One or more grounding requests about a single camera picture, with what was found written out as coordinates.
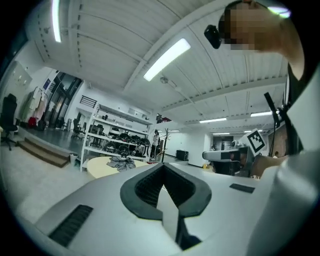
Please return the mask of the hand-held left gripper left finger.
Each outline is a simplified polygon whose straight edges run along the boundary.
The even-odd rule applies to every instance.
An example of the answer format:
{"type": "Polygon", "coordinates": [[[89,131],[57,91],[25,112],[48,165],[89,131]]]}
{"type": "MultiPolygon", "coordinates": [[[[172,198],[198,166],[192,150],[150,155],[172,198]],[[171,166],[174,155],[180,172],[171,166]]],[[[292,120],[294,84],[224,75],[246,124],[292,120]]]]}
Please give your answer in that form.
{"type": "Polygon", "coordinates": [[[163,212],[157,209],[157,205],[164,179],[162,163],[128,179],[120,188],[123,205],[140,219],[161,221],[163,212]]]}

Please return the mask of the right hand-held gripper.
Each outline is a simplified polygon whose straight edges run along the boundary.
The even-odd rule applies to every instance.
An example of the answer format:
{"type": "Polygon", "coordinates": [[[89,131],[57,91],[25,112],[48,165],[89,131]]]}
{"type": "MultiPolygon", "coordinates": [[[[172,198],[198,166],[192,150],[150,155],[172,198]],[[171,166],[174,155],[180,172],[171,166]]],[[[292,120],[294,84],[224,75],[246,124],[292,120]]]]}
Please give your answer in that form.
{"type": "Polygon", "coordinates": [[[254,129],[239,140],[232,141],[231,148],[204,151],[202,158],[212,164],[217,174],[251,177],[255,158],[261,154],[265,146],[262,135],[257,129],[254,129]]]}

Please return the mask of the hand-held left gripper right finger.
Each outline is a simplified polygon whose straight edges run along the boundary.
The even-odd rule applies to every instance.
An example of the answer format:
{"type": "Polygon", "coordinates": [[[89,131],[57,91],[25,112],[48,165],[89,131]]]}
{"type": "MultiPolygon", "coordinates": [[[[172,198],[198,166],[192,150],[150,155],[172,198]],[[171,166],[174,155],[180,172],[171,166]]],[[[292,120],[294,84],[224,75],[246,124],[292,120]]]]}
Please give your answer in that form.
{"type": "Polygon", "coordinates": [[[163,184],[178,209],[175,242],[185,251],[201,243],[189,234],[185,218],[199,216],[208,206],[212,191],[206,182],[172,164],[164,163],[163,168],[163,184]]]}

